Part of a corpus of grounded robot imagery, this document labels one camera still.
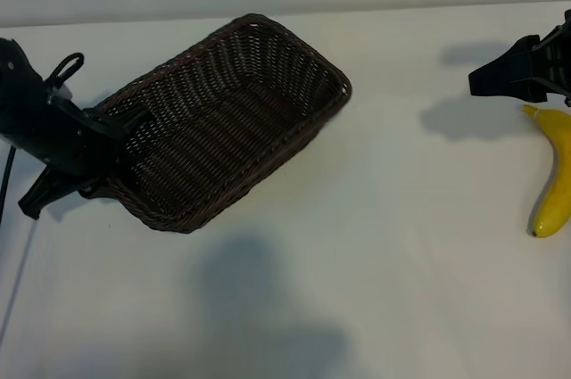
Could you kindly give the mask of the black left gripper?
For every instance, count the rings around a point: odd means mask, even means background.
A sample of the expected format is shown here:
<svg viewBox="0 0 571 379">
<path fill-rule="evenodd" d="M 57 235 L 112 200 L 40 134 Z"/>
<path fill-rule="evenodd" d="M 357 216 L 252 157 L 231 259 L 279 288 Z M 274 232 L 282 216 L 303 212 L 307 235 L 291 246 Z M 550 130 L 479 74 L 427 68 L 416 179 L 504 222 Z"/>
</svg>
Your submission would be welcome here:
<svg viewBox="0 0 571 379">
<path fill-rule="evenodd" d="M 71 99 L 43 87 L 17 90 L 17 147 L 42 161 L 44 169 L 18 201 L 24 215 L 41 210 L 92 184 L 113 167 L 130 132 L 153 120 L 144 105 L 122 117 L 96 108 L 79 108 Z"/>
</svg>

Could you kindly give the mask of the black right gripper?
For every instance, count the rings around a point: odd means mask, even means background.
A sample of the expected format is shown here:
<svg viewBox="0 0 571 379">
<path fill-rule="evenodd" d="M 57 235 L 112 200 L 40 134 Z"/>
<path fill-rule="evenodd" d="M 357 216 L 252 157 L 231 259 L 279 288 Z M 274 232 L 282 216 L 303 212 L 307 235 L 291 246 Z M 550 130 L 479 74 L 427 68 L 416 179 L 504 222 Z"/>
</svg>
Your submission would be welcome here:
<svg viewBox="0 0 571 379">
<path fill-rule="evenodd" d="M 570 106 L 570 11 L 564 21 L 544 39 L 539 35 L 521 37 L 499 58 L 472 71 L 472 96 L 505 96 L 527 103 L 545 103 L 547 92 L 563 95 Z M 541 83 L 519 81 L 533 75 Z"/>
</svg>

